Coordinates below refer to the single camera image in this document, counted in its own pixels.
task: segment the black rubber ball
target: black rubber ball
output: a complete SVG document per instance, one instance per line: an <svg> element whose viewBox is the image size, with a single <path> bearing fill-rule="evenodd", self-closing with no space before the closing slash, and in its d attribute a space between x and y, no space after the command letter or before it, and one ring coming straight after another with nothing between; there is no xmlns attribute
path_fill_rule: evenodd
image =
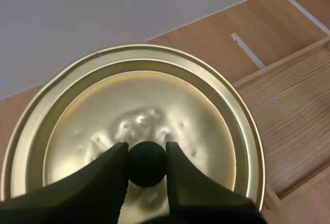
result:
<svg viewBox="0 0 330 224"><path fill-rule="evenodd" d="M140 187L158 184L166 174L166 152L157 143L144 141L132 147L128 153L129 179Z"/></svg>

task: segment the gold can lid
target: gold can lid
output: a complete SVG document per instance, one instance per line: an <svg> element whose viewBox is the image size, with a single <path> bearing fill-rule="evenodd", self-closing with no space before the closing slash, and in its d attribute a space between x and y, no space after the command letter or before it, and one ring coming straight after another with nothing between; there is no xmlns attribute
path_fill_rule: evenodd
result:
<svg viewBox="0 0 330 224"><path fill-rule="evenodd" d="M47 83L11 137L2 200L76 172L116 142L176 141L205 175L261 209L265 165L251 113L233 86L196 57L151 44L85 56ZM165 179L129 184L120 223L169 211Z"/></svg>

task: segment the white backdrop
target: white backdrop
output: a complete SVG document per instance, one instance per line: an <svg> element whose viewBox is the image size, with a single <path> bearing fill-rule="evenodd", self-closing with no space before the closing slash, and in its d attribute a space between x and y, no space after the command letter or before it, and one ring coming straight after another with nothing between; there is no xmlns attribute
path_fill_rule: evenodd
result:
<svg viewBox="0 0 330 224"><path fill-rule="evenodd" d="M0 99L78 57L143 42L244 0L0 0Z"/></svg>

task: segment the metal rim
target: metal rim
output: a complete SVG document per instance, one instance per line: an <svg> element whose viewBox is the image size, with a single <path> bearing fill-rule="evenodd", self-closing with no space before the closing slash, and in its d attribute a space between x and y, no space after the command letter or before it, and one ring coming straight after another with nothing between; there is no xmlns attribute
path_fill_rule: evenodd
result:
<svg viewBox="0 0 330 224"><path fill-rule="evenodd" d="M2 179L1 179L1 198L2 200L6 200L10 198L10 184L11 184L11 171L12 171L12 166L13 166L13 157L15 150L18 145L19 137L21 135L21 132L23 130L23 127L25 126L28 118L30 117L30 114L33 112L34 108L37 106L37 104L40 102L40 100L44 97L44 95L49 92L59 81L61 81L62 78L64 78L66 75L70 74L74 69L79 67L80 65L83 65L85 62L93 60L95 58L98 58L100 56L106 55L108 53L111 53L116 50L121 50L121 49L127 49L127 48L132 48L132 47L143 47L143 48L154 48L154 49L160 49L164 51L168 51L171 53L175 53L181 56L184 56L186 59L192 61L193 63L197 64L199 67L203 68L203 70L206 70L208 73L210 73L213 77L215 77L218 81L220 81L225 87L230 91L232 96L236 99L238 105L244 112L244 115L246 117L246 120L251 128L255 148L256 148L256 153L253 156L256 156L257 161L258 161L258 179L255 182L258 182L258 189L256 193L256 205L261 210L262 207L262 202L263 202L263 196L264 196L264 190L265 190L265 163L264 163L264 157L263 157L263 151L262 151L262 145L261 145L261 139L258 133L257 126L254 122L254 119L244 103L243 99L239 95L239 93L234 89L234 87L220 74L218 73L215 69L213 69L211 66L208 64L204 63L200 59L176 50L172 49L169 47L165 46L158 46L158 45L152 45L152 44L129 44L129 45L120 45L116 47L110 47L107 49L99 50L97 52L91 53L80 60L72 63L69 65L66 69L64 69L61 73L59 73L57 76L55 76L49 83L47 83L37 94L36 96L32 99L32 101L28 104L26 107L25 111L20 117L20 120L18 121L13 134L11 136L5 159L4 159L4 165L3 165L3 171L2 171Z"/></svg>

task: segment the white strip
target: white strip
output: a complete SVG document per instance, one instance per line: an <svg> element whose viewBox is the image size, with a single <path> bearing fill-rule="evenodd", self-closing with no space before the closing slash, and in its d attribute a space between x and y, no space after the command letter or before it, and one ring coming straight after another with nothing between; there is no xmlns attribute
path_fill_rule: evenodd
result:
<svg viewBox="0 0 330 224"><path fill-rule="evenodd" d="M244 50L244 52L251 58L251 60L257 65L258 68L262 69L265 68L265 65L262 63L262 61L256 56L255 53L250 50L250 48L243 42L243 40L236 34L232 34L232 38L234 41L237 42L237 44Z"/></svg>
<svg viewBox="0 0 330 224"><path fill-rule="evenodd" d="M330 29L328 29L324 24L317 20L312 14L310 14L304 7L298 4L295 0L288 0L293 4L299 11L301 11L306 17L308 17L313 23L315 23L321 30L324 31L328 36L330 36Z"/></svg>

